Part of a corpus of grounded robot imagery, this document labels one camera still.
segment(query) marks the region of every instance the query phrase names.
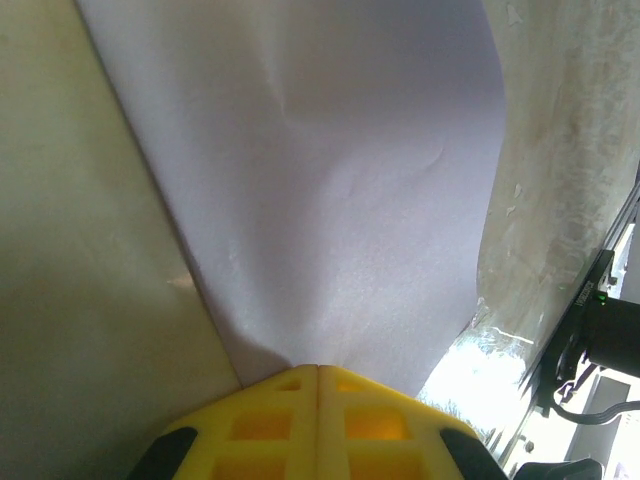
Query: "white surface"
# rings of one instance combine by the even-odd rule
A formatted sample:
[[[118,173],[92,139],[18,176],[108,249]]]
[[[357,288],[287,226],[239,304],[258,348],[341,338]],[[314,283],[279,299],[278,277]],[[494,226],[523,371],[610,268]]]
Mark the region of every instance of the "white surface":
[[[478,0],[80,0],[245,384],[418,392],[473,315],[504,130]]]

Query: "white fabric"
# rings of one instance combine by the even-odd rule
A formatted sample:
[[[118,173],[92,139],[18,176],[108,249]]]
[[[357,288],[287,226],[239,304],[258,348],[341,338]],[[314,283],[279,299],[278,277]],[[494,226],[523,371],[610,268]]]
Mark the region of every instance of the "white fabric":
[[[79,0],[244,384],[416,394],[476,305],[504,130],[479,0]]]

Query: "black cable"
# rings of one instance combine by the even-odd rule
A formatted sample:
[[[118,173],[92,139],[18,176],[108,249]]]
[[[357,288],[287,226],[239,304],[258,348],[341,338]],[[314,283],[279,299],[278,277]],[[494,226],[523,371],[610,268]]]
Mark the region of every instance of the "black cable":
[[[567,412],[556,403],[555,399],[551,400],[551,408],[553,408],[559,417],[573,423],[579,423],[580,425],[604,425],[605,423],[611,422],[621,413],[640,410],[640,400],[616,403],[612,407],[609,407],[604,412],[600,413]]]

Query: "white paper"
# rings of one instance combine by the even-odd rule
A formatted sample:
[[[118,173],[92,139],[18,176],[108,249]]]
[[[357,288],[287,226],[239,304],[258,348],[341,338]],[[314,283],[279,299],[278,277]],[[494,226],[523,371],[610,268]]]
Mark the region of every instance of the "white paper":
[[[504,130],[478,0],[80,0],[240,380],[416,394],[476,305]]]

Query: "yellow foam block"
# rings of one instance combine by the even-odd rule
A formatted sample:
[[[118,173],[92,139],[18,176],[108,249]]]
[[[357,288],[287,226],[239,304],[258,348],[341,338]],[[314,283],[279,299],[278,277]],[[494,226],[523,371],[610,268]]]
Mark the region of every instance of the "yellow foam block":
[[[146,465],[174,480],[462,480],[441,437],[449,428],[476,438],[364,377],[304,365],[175,422]]]

